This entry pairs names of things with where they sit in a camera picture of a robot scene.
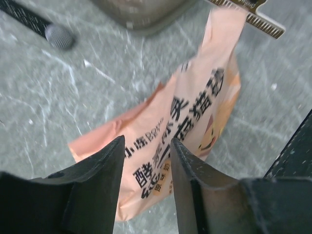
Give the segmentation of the orange cat litter bag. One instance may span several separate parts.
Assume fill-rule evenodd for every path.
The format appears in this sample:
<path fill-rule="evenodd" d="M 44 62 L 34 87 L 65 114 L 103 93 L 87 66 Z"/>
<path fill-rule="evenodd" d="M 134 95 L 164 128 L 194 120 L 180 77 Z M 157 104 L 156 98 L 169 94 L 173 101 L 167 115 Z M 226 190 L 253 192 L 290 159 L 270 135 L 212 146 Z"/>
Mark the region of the orange cat litter bag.
<path fill-rule="evenodd" d="M 143 103 L 69 144 L 76 161 L 125 137 L 116 221 L 127 221 L 173 192 L 170 144 L 180 140 L 205 160 L 221 135 L 241 88 L 234 49 L 245 10 L 209 13 L 198 53 Z"/>

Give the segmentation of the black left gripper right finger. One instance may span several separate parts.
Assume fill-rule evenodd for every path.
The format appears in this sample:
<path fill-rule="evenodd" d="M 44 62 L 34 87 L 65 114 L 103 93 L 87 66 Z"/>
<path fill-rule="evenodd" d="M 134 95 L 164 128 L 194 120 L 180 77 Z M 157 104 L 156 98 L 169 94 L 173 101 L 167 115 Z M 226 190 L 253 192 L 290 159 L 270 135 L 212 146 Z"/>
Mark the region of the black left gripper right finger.
<path fill-rule="evenodd" d="M 312 181 L 307 177 L 232 178 L 171 141 L 181 234 L 309 234 Z"/>

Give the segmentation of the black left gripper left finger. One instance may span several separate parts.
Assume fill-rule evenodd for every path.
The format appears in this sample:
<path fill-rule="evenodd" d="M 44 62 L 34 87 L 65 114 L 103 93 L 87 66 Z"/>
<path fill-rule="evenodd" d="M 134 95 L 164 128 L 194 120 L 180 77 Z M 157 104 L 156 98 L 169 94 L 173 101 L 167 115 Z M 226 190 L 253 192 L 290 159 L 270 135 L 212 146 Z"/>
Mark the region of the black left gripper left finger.
<path fill-rule="evenodd" d="M 3 234 L 110 234 L 125 158 L 118 136 L 86 159 L 46 178 L 0 174 Z"/>

